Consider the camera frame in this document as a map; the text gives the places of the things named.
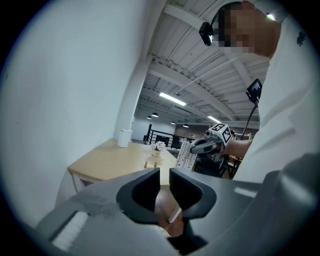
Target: white shirt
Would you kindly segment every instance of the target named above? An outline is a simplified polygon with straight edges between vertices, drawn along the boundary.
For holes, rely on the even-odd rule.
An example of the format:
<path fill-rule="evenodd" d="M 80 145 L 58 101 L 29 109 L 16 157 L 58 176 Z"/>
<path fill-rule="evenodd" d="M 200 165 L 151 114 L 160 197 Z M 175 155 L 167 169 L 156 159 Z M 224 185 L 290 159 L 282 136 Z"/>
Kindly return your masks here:
<path fill-rule="evenodd" d="M 305 34 L 301 46 L 300 32 Z M 234 180 L 262 183 L 267 173 L 283 169 L 305 153 L 320 151 L 319 67 L 311 40 L 288 16 L 262 85 L 260 129 Z"/>

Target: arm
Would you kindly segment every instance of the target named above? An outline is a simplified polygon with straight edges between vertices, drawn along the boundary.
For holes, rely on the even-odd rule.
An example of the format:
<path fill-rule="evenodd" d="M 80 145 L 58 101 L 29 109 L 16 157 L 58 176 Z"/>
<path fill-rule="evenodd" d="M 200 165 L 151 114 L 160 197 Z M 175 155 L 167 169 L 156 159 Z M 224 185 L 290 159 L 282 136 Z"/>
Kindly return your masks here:
<path fill-rule="evenodd" d="M 230 140 L 226 145 L 223 154 L 231 155 L 236 158 L 244 158 L 247 153 L 252 139 L 250 140 Z"/>

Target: white wall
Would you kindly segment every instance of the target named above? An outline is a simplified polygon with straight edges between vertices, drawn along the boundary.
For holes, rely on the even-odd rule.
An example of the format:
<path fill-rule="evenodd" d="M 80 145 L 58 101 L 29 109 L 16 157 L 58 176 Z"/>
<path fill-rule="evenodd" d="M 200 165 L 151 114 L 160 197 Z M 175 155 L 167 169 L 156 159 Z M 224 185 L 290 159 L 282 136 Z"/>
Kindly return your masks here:
<path fill-rule="evenodd" d="M 1 73 L 2 181 L 35 226 L 55 205 L 66 168 L 113 137 L 140 58 L 152 2 L 53 1 L 20 35 Z M 59 197 L 74 191 L 66 177 Z"/>
<path fill-rule="evenodd" d="M 134 117 L 135 109 L 137 107 L 138 99 L 142 86 L 144 84 L 152 56 L 148 55 L 145 62 L 138 62 L 134 72 L 131 76 L 129 84 L 125 90 L 125 94 L 122 99 L 121 108 L 117 118 L 114 138 L 118 139 L 120 129 L 130 130 L 132 128 L 132 120 Z"/>
<path fill-rule="evenodd" d="M 152 124 L 151 129 L 160 132 L 174 134 L 176 126 L 171 124 L 172 119 L 164 115 L 160 111 L 157 112 L 159 117 L 153 117 L 152 119 L 147 119 L 147 116 L 151 116 L 155 110 L 150 109 L 150 111 L 138 109 L 135 114 L 134 124 L 132 126 L 132 139 L 142 141 L 144 135 L 147 134 L 149 129 L 149 124 Z"/>

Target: floor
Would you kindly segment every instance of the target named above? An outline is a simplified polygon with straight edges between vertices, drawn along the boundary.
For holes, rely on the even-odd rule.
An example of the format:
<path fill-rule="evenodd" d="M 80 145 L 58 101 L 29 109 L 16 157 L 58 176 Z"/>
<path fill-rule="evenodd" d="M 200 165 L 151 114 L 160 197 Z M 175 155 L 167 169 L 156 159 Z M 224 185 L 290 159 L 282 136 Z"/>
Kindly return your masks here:
<path fill-rule="evenodd" d="M 154 213 L 158 217 L 158 225 L 164 228 L 172 237 L 180 236 L 184 231 L 182 213 L 178 215 L 173 223 L 168 222 L 177 205 L 178 203 L 171 194 L 169 186 L 161 186 L 156 197 Z"/>

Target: ceiling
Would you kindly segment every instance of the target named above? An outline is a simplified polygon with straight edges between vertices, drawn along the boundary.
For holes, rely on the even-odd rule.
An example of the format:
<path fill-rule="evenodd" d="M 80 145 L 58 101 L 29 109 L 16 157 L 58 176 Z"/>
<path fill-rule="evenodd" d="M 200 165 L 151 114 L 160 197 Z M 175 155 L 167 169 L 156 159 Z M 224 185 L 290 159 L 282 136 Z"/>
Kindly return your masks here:
<path fill-rule="evenodd" d="M 219 48 L 214 43 L 208 47 L 199 35 L 202 22 L 211 22 L 218 8 L 228 2 L 231 1 L 167 1 L 148 49 L 152 62 L 139 97 L 139 109 L 160 112 L 176 123 L 208 123 L 207 116 L 233 124 L 247 121 L 254 104 L 245 94 L 246 88 L 257 78 L 263 85 L 269 59 L 239 49 Z M 264 12 L 275 14 L 277 21 L 285 18 L 284 9 L 270 1 L 255 4 Z M 161 98 L 161 92 L 187 105 Z M 259 127 L 258 110 L 251 121 Z"/>

